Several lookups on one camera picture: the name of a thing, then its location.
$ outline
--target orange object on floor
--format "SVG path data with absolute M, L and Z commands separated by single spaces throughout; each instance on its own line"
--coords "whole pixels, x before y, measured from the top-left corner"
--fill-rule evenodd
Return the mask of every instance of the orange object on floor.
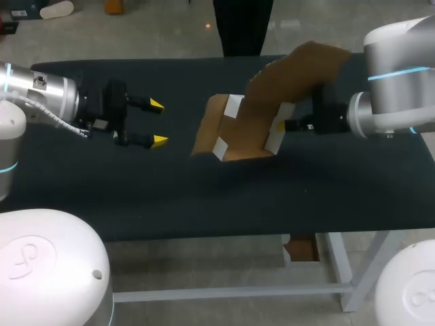
M 105 0 L 106 14 L 120 15 L 124 13 L 124 0 Z

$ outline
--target robotic arm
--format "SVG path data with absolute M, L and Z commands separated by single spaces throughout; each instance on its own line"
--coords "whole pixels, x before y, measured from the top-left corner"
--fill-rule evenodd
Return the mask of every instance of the robotic arm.
M 129 95 L 122 81 L 110 80 L 100 92 L 85 96 L 72 79 L 0 62 L 0 201 L 9 193 L 27 122 L 65 128 L 87 139 L 94 131 L 112 132 L 121 146 L 165 144 L 166 137 L 128 132 L 129 105 L 157 114 L 164 110 L 152 98 Z
M 373 30 L 364 40 L 370 92 L 339 103 L 332 86 L 320 85 L 313 114 L 286 121 L 285 130 L 352 131 L 364 138 L 435 131 L 434 41 L 435 16 Z

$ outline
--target gray floor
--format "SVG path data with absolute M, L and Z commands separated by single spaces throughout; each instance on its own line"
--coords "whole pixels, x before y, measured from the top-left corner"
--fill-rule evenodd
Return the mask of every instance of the gray floor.
M 79 11 L 50 21 L 22 22 L 0 41 L 0 59 L 35 62 L 90 58 L 199 58 L 221 56 L 211 0 L 130 0 L 123 16 L 106 16 L 103 0 L 82 0 Z M 370 30 L 429 16 L 425 0 L 275 0 L 263 54 L 285 54 L 316 40 L 361 51 Z M 435 153 L 435 136 L 426 141 Z M 372 233 L 345 234 L 354 266 Z M 404 245 L 435 238 L 408 232 Z M 332 278 L 329 264 L 283 268 L 278 236 L 246 236 L 107 244 L 116 291 L 278 285 Z M 341 313 L 333 295 L 118 304 L 117 325 L 376 325 L 372 295 L 359 312 Z

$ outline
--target white robot logo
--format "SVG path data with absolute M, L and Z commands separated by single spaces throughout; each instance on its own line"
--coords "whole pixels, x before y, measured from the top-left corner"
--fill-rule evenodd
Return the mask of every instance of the white robot logo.
M 434 322 L 435 271 L 424 270 L 412 277 L 404 289 L 404 305 L 419 321 Z
M 8 287 L 35 284 L 56 263 L 53 244 L 40 236 L 23 236 L 0 249 L 0 283 Z

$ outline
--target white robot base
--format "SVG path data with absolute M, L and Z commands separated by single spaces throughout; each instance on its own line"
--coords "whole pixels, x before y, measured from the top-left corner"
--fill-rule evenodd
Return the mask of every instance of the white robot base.
M 0 214 L 0 325 L 114 326 L 109 259 L 77 217 Z
M 375 293 L 380 326 L 435 325 L 435 240 L 413 244 L 385 267 Z

